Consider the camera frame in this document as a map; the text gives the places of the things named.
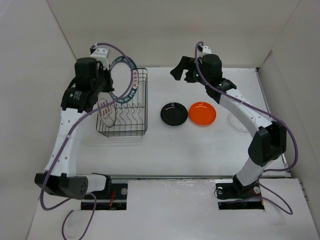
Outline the white plate dark rim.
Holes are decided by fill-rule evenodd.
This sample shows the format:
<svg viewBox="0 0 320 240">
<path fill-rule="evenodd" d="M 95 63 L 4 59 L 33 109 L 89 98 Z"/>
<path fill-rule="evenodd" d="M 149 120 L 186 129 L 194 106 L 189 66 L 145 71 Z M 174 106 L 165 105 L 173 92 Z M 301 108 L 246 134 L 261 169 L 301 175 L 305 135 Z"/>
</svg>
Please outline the white plate dark rim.
<svg viewBox="0 0 320 240">
<path fill-rule="evenodd" d="M 110 93 L 112 99 L 118 99 L 117 103 L 126 104 L 130 102 L 138 90 L 139 85 L 139 72 L 136 63 L 128 57 L 129 61 L 124 56 L 117 57 L 111 64 L 111 77 L 113 80 L 114 91 Z M 131 69 L 128 66 L 130 64 L 133 71 L 133 82 L 130 84 L 129 91 L 121 98 L 120 95 L 128 88 L 131 82 Z"/>
</svg>

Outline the white plate red characters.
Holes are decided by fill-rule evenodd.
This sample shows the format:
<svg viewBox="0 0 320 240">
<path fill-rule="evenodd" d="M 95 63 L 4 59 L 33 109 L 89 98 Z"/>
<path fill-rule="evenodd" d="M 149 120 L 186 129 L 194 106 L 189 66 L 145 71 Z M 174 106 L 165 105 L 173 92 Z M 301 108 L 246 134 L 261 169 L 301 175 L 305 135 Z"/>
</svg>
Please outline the white plate red characters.
<svg viewBox="0 0 320 240">
<path fill-rule="evenodd" d="M 116 104 L 110 104 L 112 101 L 113 98 L 109 93 L 102 92 L 98 95 L 97 107 L 104 106 L 104 108 L 98 111 L 98 115 L 103 124 L 108 128 L 113 127 L 116 123 Z"/>
</svg>

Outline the black plate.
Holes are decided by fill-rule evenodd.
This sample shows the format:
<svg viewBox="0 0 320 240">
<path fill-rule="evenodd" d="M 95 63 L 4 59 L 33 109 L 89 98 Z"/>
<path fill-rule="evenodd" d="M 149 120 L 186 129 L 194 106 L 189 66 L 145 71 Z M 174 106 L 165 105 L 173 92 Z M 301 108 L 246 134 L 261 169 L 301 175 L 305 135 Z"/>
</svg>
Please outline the black plate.
<svg viewBox="0 0 320 240">
<path fill-rule="evenodd" d="M 170 102 L 162 107 L 160 117 L 169 126 L 180 126 L 188 119 L 188 111 L 181 103 Z"/>
</svg>

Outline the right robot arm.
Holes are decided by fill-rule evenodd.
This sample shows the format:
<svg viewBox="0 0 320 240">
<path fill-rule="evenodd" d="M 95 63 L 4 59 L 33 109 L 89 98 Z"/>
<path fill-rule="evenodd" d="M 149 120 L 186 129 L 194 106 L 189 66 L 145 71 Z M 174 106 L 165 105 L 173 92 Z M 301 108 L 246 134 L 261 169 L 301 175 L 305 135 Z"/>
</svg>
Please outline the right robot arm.
<svg viewBox="0 0 320 240">
<path fill-rule="evenodd" d="M 248 198 L 254 187 L 258 186 L 258 177 L 265 168 L 286 151 L 285 127 L 248 107 L 237 86 L 223 77 L 222 61 L 217 55 L 205 54 L 199 58 L 183 56 L 170 74 L 179 81 L 183 71 L 186 71 L 186 82 L 204 85 L 208 96 L 227 109 L 250 133 L 252 141 L 248 147 L 248 160 L 233 176 L 231 183 L 216 184 L 220 200 Z"/>
</svg>

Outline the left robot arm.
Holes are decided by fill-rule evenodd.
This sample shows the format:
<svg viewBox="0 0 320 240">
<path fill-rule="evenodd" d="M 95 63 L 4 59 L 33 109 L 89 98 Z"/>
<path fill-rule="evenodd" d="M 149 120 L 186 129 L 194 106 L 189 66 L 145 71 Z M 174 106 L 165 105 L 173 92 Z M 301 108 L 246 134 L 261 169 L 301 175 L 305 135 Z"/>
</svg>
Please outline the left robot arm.
<svg viewBox="0 0 320 240">
<path fill-rule="evenodd" d="M 95 192 L 105 199 L 111 195 L 109 177 L 103 174 L 77 174 L 77 160 L 85 120 L 92 114 L 101 92 L 113 91 L 106 61 L 82 57 L 74 64 L 75 76 L 63 93 L 60 125 L 54 148 L 42 173 L 34 177 L 43 193 L 82 200 Z"/>
</svg>

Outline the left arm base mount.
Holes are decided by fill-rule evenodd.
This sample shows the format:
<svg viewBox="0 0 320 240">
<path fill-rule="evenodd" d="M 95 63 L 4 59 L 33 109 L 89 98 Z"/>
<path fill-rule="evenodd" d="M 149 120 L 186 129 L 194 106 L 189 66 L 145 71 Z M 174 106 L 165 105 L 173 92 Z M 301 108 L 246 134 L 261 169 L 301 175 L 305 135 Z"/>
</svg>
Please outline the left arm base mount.
<svg viewBox="0 0 320 240">
<path fill-rule="evenodd" d="M 110 190 L 94 191 L 96 211 L 125 211 L 127 209 L 128 183 L 112 183 Z"/>
</svg>

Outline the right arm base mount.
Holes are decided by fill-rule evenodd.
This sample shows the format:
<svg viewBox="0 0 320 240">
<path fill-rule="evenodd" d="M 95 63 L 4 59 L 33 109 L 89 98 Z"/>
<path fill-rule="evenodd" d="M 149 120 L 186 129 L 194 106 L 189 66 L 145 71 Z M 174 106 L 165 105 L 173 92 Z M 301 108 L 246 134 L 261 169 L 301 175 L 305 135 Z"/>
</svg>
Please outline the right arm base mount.
<svg viewBox="0 0 320 240">
<path fill-rule="evenodd" d="M 257 183 L 236 190 L 232 182 L 216 182 L 214 194 L 219 210 L 264 210 L 261 189 Z"/>
</svg>

